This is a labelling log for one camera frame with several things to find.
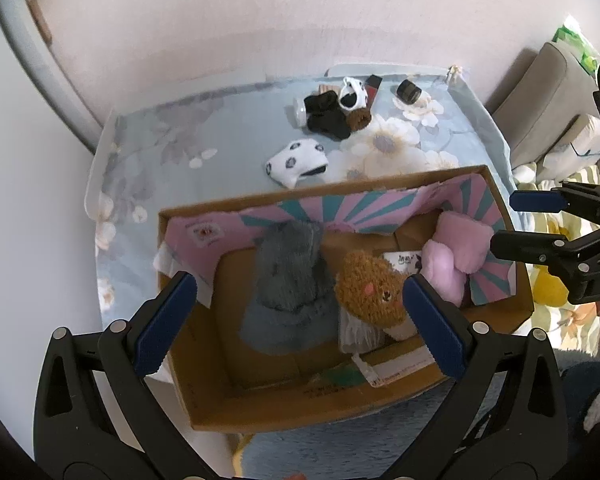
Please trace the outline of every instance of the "floral bedsheet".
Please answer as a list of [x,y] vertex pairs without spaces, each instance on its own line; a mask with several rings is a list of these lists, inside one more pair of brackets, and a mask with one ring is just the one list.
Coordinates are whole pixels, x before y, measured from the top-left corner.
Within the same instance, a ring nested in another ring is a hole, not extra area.
[[[461,76],[409,76],[424,90],[420,101],[408,107],[396,100],[405,75],[385,76],[372,123],[343,142],[319,136],[328,170],[301,185],[486,164],[504,196],[515,190],[509,148]],[[295,126],[294,98],[340,82],[296,78],[224,88],[109,119],[115,135],[95,238],[104,326],[129,319],[157,293],[158,212],[280,190],[264,163],[292,140],[315,135]]]

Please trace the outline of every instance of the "yellow floral blanket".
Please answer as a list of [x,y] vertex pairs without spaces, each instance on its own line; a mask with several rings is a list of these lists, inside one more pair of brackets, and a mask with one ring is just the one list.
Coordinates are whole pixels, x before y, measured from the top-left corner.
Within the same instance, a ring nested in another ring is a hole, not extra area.
[[[525,164],[514,171],[520,190],[550,190],[560,184],[553,180],[535,183],[536,165]],[[600,184],[600,170],[589,166],[571,175],[571,182]],[[530,230],[538,233],[564,234],[569,240],[584,236],[599,226],[568,213],[529,213]],[[572,305],[560,279],[548,273],[546,266],[527,265],[534,297],[530,325],[545,330],[554,348],[581,350],[595,355],[600,340],[600,320],[596,304]]]

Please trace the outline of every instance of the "black sock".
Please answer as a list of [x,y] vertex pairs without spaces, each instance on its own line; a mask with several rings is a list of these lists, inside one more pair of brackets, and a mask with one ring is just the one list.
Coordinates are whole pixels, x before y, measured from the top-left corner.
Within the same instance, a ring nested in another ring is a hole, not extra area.
[[338,106],[338,94],[329,90],[320,95],[309,95],[304,98],[304,109],[308,114],[325,112]]
[[339,140],[349,139],[351,135],[351,128],[347,124],[347,118],[340,108],[312,114],[307,119],[306,126],[311,132],[330,134]]

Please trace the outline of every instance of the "pink plush toy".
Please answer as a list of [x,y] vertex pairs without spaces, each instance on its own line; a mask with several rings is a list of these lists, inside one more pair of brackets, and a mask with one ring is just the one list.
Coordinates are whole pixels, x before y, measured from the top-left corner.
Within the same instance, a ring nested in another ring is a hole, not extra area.
[[433,239],[453,251],[456,269],[473,274],[484,265],[492,236],[493,229],[487,224],[461,213],[444,211],[438,218]]
[[420,273],[445,301],[460,306],[464,298],[466,274],[454,267],[454,254],[446,245],[429,240],[422,248]]

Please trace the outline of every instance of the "yellow plush toy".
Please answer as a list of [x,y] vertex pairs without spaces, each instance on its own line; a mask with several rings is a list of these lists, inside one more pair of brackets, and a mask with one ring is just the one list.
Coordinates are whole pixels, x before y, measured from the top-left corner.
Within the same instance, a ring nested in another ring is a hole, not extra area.
[[567,303],[569,291],[562,280],[549,274],[546,266],[537,266],[540,270],[532,289],[534,301],[546,306],[563,306]]

